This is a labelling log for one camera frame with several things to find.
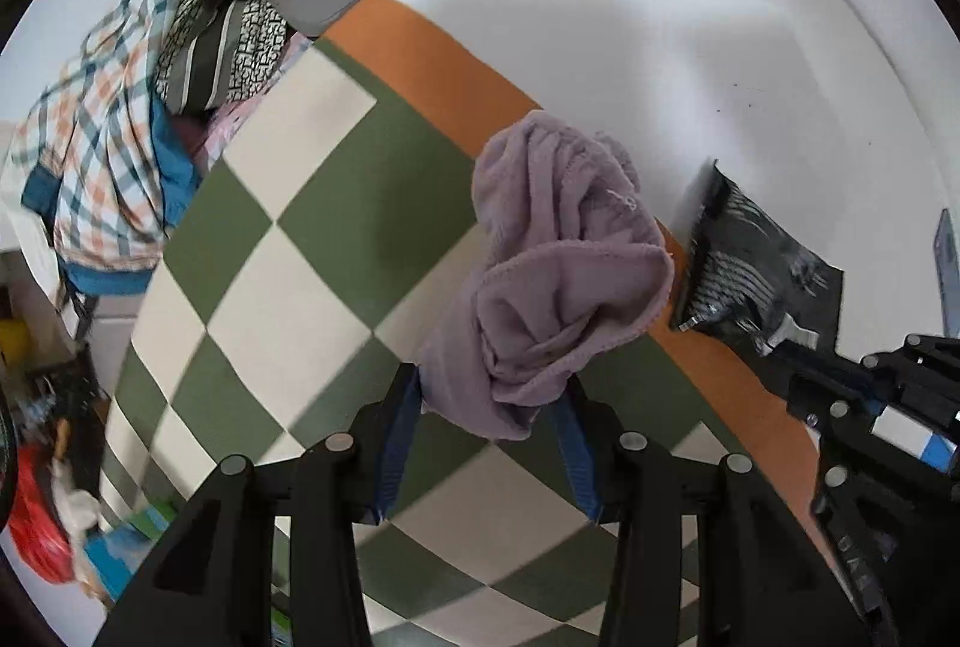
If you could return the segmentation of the black white patterned bag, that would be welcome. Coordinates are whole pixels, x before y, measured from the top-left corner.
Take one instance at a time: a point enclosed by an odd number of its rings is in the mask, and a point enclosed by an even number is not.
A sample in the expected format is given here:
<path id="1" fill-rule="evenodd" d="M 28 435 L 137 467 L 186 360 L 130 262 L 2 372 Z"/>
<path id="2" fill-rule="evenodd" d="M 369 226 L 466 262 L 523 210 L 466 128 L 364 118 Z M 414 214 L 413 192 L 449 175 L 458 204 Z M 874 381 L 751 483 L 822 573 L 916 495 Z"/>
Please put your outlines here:
<path id="1" fill-rule="evenodd" d="M 182 0 L 153 87 L 171 115 L 196 115 L 262 92 L 293 36 L 264 0 Z"/>

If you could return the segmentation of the smartphone on table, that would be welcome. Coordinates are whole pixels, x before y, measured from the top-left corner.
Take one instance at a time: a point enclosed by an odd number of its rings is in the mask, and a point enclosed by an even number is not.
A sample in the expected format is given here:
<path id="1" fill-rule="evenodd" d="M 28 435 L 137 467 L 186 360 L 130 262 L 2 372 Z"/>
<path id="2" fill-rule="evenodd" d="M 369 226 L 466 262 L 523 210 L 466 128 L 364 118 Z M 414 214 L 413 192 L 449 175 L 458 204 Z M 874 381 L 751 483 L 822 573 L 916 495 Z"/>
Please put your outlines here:
<path id="1" fill-rule="evenodd" d="M 960 333 L 960 270 L 957 239 L 949 209 L 940 212 L 932 249 L 939 283 L 942 329 L 946 337 L 957 338 Z"/>

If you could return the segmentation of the yellow bucket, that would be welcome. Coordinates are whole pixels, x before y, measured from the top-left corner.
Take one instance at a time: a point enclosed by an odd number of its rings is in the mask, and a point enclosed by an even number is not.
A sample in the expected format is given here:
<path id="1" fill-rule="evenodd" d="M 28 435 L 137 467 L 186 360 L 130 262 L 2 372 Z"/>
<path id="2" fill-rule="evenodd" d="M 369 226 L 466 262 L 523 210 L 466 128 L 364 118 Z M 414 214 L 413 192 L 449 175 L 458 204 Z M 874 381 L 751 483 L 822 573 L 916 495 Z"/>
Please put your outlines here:
<path id="1" fill-rule="evenodd" d="M 34 351 L 31 330 L 20 319 L 0 321 L 0 354 L 8 369 L 24 368 Z"/>

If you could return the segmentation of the green white checkered mat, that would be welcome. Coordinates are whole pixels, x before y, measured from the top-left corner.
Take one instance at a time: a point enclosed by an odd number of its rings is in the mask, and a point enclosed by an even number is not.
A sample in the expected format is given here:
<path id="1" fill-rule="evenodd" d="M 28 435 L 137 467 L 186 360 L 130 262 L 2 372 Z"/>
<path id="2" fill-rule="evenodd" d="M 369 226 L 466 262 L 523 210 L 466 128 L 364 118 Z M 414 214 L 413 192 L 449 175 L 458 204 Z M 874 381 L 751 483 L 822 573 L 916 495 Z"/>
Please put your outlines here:
<path id="1" fill-rule="evenodd" d="M 220 459 L 294 459 L 381 399 L 485 248 L 470 177 L 530 98 L 425 17 L 363 0 L 213 166 L 140 308 L 106 426 L 114 527 Z M 590 645 L 612 528 L 553 429 L 490 444 L 421 418 L 391 518 L 358 527 L 379 645 Z"/>

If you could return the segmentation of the black snack packet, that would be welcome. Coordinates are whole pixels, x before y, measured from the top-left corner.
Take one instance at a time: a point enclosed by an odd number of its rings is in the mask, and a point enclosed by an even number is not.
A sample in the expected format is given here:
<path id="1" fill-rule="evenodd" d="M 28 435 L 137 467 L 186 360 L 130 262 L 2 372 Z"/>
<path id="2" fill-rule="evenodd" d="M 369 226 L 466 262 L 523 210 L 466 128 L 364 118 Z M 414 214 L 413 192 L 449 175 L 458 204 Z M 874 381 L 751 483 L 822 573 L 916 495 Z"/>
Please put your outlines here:
<path id="1" fill-rule="evenodd" d="M 800 244 L 718 168 L 693 225 L 677 332 L 699 330 L 766 356 L 784 342 L 836 347 L 843 272 Z"/>

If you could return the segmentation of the purple cloth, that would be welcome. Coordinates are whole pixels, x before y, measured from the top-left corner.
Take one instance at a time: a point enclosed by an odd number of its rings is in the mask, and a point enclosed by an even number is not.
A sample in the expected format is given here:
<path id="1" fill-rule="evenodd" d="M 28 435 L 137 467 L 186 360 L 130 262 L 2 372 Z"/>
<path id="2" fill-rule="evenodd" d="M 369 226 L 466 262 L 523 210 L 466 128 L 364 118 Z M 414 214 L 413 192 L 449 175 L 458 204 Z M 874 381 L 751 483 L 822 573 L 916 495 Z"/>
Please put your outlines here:
<path id="1" fill-rule="evenodd" d="M 522 441 L 592 358 L 658 319 L 674 260 L 617 140 L 545 111 L 494 134 L 472 202 L 478 266 L 421 349 L 428 410 L 490 441 Z"/>

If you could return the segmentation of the red plastic bag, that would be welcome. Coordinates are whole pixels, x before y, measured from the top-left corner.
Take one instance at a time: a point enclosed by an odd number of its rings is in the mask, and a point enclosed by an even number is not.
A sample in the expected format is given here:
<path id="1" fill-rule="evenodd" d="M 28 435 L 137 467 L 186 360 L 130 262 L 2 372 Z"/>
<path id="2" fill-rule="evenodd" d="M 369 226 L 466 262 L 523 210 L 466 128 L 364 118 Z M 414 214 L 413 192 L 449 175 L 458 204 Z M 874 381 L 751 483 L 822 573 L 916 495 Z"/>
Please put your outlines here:
<path id="1" fill-rule="evenodd" d="M 18 450 L 18 485 L 8 530 L 21 561 L 41 579 L 60 585 L 73 582 L 75 572 L 67 533 L 55 519 L 43 488 L 49 479 L 49 462 L 43 446 L 28 444 Z"/>

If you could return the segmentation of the open cardboard box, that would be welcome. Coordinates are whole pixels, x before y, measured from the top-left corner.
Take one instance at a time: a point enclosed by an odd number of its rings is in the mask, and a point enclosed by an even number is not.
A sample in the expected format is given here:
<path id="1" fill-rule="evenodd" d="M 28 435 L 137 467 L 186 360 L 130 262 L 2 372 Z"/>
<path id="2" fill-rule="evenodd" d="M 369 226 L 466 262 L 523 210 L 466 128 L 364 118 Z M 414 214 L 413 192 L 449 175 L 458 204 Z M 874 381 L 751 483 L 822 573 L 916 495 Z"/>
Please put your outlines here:
<path id="1" fill-rule="evenodd" d="M 96 572 L 109 603 L 121 598 L 149 551 L 177 515 L 178 509 L 171 502 L 149 502 L 116 527 L 94 533 L 85 541 L 85 558 Z"/>

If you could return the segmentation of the plaid blanket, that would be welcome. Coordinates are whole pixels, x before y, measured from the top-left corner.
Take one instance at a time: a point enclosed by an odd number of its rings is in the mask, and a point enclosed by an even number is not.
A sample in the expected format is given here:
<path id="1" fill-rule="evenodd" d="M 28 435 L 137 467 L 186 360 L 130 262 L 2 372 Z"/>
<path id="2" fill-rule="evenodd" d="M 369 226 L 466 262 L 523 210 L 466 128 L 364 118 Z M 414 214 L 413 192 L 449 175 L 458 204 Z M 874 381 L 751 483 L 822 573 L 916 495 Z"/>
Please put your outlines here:
<path id="1" fill-rule="evenodd" d="M 14 129 L 2 210 L 47 294 L 140 294 L 199 187 L 155 90 L 182 0 L 118 0 Z"/>

